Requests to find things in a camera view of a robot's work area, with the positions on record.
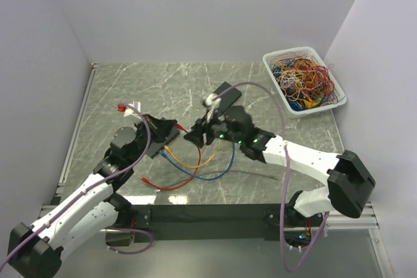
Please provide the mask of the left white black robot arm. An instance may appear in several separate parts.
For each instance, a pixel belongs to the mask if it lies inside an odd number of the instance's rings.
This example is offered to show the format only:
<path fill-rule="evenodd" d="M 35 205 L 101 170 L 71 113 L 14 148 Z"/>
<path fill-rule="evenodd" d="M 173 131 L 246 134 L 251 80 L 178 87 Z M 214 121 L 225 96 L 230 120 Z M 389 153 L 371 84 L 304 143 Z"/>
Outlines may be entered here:
<path fill-rule="evenodd" d="M 164 146 L 177 121 L 144 115 L 133 127 L 116 131 L 104 157 L 81 186 L 29 226 L 15 226 L 5 262 L 23 277 L 54 277 L 63 261 L 100 230 L 130 222 L 131 204 L 117 190 L 151 145 Z"/>

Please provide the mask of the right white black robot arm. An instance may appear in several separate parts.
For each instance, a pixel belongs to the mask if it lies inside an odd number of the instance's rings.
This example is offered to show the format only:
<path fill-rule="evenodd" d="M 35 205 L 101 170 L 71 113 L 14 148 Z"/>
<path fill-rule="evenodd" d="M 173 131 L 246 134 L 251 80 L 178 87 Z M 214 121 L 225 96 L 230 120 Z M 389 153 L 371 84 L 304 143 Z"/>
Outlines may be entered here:
<path fill-rule="evenodd" d="M 283 220 L 287 227 L 304 225 L 309 218 L 333 210 L 358 219 L 376 185 L 356 153 L 322 152 L 286 141 L 255 126 L 240 105 L 231 106 L 222 115 L 207 112 L 184 138 L 198 148 L 210 145 L 215 139 L 236 143 L 253 161 L 285 166 L 320 182 L 322 187 L 298 191 L 284 205 Z"/>

